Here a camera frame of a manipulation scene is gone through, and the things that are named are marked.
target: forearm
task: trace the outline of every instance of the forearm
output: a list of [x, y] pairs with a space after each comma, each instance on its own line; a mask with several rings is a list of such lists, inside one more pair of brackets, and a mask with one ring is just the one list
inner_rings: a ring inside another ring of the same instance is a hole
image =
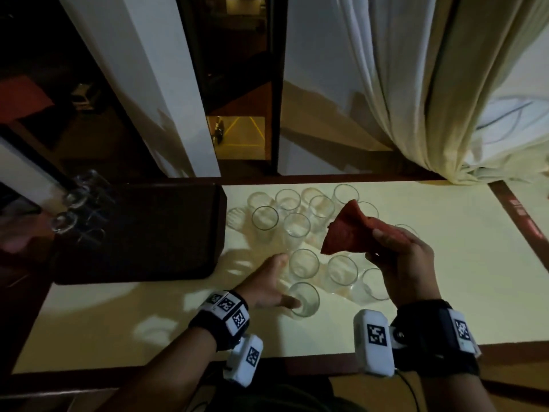
[[215, 352], [216, 341], [209, 332], [202, 328], [186, 330], [99, 412], [181, 410]]
[[496, 412], [477, 376], [423, 377], [421, 385], [429, 412]]

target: hand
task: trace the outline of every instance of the hand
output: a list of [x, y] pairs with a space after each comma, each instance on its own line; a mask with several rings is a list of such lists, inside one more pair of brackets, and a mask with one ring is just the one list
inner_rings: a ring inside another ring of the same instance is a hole
[[409, 244], [402, 244], [375, 229], [372, 232], [374, 238], [394, 254], [378, 256], [366, 253], [366, 258], [383, 273], [389, 297], [397, 308], [419, 300], [440, 299], [433, 249], [405, 228], [398, 229], [409, 238]]
[[248, 308], [285, 306], [292, 309], [301, 306], [298, 299], [284, 295], [277, 289], [278, 276], [287, 262], [287, 254], [275, 254], [265, 260], [255, 272], [234, 288], [246, 300]]

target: black wrist strap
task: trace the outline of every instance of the black wrist strap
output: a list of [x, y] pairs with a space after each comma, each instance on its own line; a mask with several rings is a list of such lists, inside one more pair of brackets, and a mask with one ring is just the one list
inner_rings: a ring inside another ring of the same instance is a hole
[[248, 304], [235, 291], [215, 291], [200, 306], [189, 328], [200, 327], [212, 334], [217, 351], [234, 348], [250, 324]]
[[[475, 355], [460, 348], [456, 321], [449, 309], [450, 304], [442, 299], [414, 302], [401, 306], [393, 321], [402, 343], [407, 345], [402, 352], [407, 367], [422, 377], [479, 374]], [[466, 333], [460, 338], [471, 338], [465, 322], [458, 322]]]

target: dark tray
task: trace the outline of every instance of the dark tray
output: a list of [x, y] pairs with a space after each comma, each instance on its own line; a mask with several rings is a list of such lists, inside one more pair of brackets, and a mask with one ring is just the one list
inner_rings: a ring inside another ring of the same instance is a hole
[[227, 197], [219, 185], [124, 186], [99, 249], [56, 238], [56, 284], [201, 279], [225, 240]]

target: white curtain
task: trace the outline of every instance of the white curtain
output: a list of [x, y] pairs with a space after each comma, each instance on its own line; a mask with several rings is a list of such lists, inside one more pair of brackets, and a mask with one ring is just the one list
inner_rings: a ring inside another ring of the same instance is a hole
[[410, 160], [455, 183], [490, 94], [549, 21], [549, 0], [337, 0], [368, 105]]

